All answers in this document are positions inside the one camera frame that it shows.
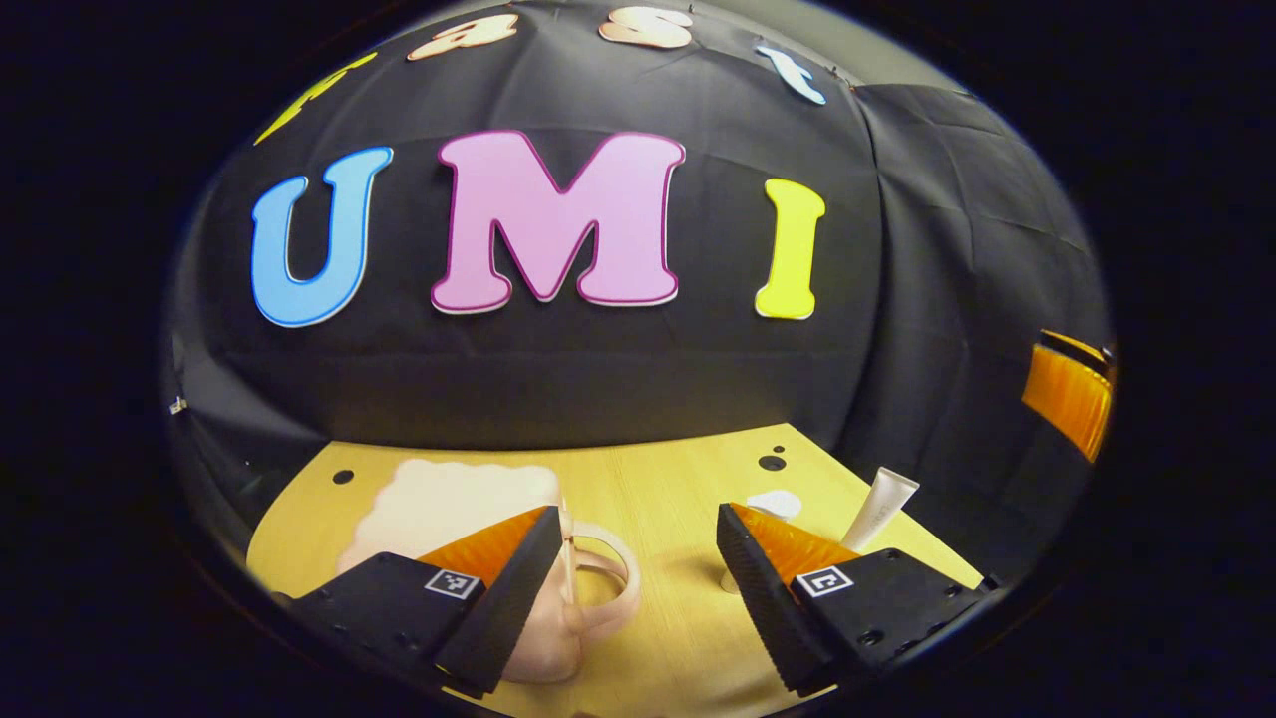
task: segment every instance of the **lotion tube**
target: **lotion tube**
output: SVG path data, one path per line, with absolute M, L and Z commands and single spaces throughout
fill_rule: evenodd
M 842 538 L 842 546 L 855 553 L 864 553 L 864 547 L 903 509 L 903 504 L 919 486 L 917 482 L 901 477 L 886 467 L 879 468 L 877 478 L 873 480 L 873 488 L 869 490 L 869 497 L 864 500 L 864 506 L 851 522 L 851 528 Z

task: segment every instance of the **orange object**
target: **orange object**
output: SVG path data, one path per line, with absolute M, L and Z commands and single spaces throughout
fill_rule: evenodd
M 1094 464 L 1108 431 L 1115 366 L 1092 346 L 1055 332 L 1042 329 L 1041 334 L 1042 339 L 1032 346 L 1023 404 L 1041 414 Z M 1076 355 L 1068 356 L 1042 343 L 1050 338 L 1062 342 L 1064 349 L 1071 347 Z M 1087 356 L 1094 362 L 1086 362 Z M 1096 371 L 1105 367 L 1105 372 Z
M 762 511 L 734 502 L 731 509 L 753 534 L 758 546 L 762 547 L 762 552 L 767 555 L 767 560 L 780 574 L 786 588 L 792 583 L 794 576 L 860 557 L 859 553 L 837 542 L 804 532 Z
M 505 570 L 510 557 L 527 538 L 536 520 L 545 513 L 540 506 L 480 529 L 462 539 L 441 546 L 417 559 L 422 564 L 482 579 L 491 588 Z

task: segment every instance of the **blue letter u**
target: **blue letter u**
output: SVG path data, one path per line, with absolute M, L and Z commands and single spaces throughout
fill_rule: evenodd
M 389 147 L 347 154 L 328 166 L 332 185 L 328 260 L 313 278 L 297 281 L 288 270 L 292 205 L 306 191 L 306 177 L 285 180 L 253 208 L 253 296 L 256 307 L 281 326 L 318 324 L 341 311 L 364 278 L 367 259 L 367 205 L 373 175 L 390 163 Z

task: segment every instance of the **yellow letter i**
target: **yellow letter i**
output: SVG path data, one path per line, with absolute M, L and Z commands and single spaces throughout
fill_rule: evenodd
M 771 275 L 753 306 L 775 319 L 805 319 L 815 312 L 810 267 L 815 254 L 815 222 L 824 216 L 824 199 L 795 181 L 769 179 L 767 196 L 776 205 L 776 244 Z

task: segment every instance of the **black cloth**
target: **black cloth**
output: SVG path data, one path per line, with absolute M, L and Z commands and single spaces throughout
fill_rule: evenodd
M 193 427 L 181 431 L 230 455 L 203 462 L 205 485 L 250 529 L 279 473 L 328 440 L 554 449 L 789 422 L 865 480 L 886 465 L 920 481 L 910 510 L 980 570 L 1022 570 L 1088 471 L 1020 402 L 1031 344 L 1041 328 L 1110 339 L 1094 254 L 1058 182 L 967 94 L 851 89 L 800 52 L 701 15 L 683 48 L 612 43 L 597 32 L 610 9 L 519 3 L 503 9 L 519 15 L 516 36 L 413 62 L 404 56 L 439 31 L 494 10 L 393 38 L 227 161 L 171 293 L 172 384 Z M 827 105 L 790 89 L 759 42 L 809 69 Z M 614 133 L 680 142 L 667 216 L 678 297 L 587 302 L 570 286 L 590 264 L 587 238 L 564 289 L 541 304 L 498 241 L 509 304 L 435 310 L 453 180 L 436 154 L 485 129 L 524 131 L 560 186 Z M 309 177 L 290 263 L 311 275 L 327 251 L 323 171 L 374 145 L 394 158 L 371 191 L 359 292 L 320 324 L 272 324 L 250 284 L 253 205 Z M 805 320 L 753 307 L 771 265 L 771 177 L 827 204 Z

